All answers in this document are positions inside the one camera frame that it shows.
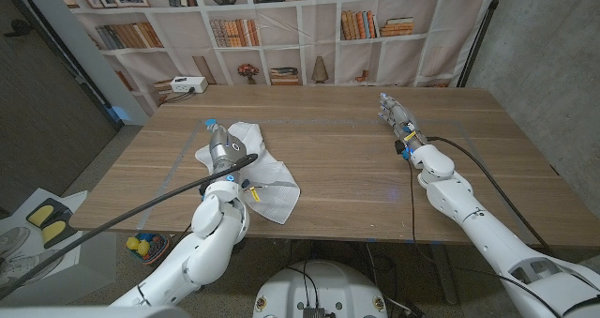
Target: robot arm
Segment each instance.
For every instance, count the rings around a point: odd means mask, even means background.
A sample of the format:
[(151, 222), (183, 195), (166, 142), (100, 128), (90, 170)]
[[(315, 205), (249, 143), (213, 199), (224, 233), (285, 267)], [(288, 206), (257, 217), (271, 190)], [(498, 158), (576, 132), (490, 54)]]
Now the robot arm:
[[(397, 149), (422, 169), (418, 181), (429, 202), (460, 225), (498, 275), (520, 282), (561, 316), (600, 316), (600, 275), (525, 245), (475, 199), (471, 185), (454, 171), (454, 162), (427, 142), (408, 110), (385, 94), (380, 103), (380, 117), (398, 136)], [(502, 285), (523, 316), (556, 315), (515, 284), (502, 280)]]
[[(244, 144), (219, 124), (210, 153), (215, 173), (231, 168), (246, 154)], [(246, 205), (239, 198), (239, 172), (212, 181), (191, 221), (190, 235), (182, 239), (165, 261), (112, 306), (176, 305), (193, 291), (219, 279), (249, 226)]]

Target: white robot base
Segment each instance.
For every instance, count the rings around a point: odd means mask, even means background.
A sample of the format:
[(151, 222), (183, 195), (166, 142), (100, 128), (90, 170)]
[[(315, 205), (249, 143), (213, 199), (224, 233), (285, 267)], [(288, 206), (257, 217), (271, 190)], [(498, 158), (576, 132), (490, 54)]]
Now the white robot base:
[[(285, 268), (262, 286), (254, 303), (253, 318), (387, 317), (382, 293), (353, 268), (324, 260), (308, 261), (306, 268), (304, 262), (289, 267), (297, 271)], [(306, 277), (305, 287), (302, 272), (312, 278), (314, 286)]]

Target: small white box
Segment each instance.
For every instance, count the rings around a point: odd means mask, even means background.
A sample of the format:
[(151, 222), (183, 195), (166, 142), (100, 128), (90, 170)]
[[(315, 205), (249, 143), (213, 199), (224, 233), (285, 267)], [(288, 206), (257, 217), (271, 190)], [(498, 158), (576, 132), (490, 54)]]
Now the small white box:
[(204, 77), (175, 77), (171, 81), (171, 88), (175, 93), (187, 93), (194, 88), (194, 93), (203, 93), (208, 86)]

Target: printed backdrop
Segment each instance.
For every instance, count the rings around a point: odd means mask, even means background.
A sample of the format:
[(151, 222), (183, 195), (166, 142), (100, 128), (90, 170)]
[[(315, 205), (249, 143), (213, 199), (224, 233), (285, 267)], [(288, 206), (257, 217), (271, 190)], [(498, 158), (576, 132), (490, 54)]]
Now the printed backdrop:
[(152, 114), (169, 89), (162, 82), (175, 76), (215, 84), (456, 85), (491, 0), (65, 2)]

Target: white cloth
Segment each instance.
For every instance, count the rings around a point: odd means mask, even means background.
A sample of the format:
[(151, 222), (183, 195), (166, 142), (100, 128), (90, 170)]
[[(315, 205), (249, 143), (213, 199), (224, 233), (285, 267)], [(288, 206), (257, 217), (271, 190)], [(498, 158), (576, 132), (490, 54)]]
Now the white cloth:
[[(283, 162), (275, 160), (266, 150), (259, 125), (238, 122), (229, 127), (229, 132), (246, 145), (248, 154), (259, 155), (256, 161), (242, 168), (240, 180), (247, 179), (251, 187), (262, 187), (255, 189), (260, 201), (256, 202), (251, 192), (244, 192), (241, 197), (266, 219), (284, 224), (300, 197), (300, 188), (292, 174)], [(208, 145), (196, 151), (195, 156), (212, 174), (213, 162)]]

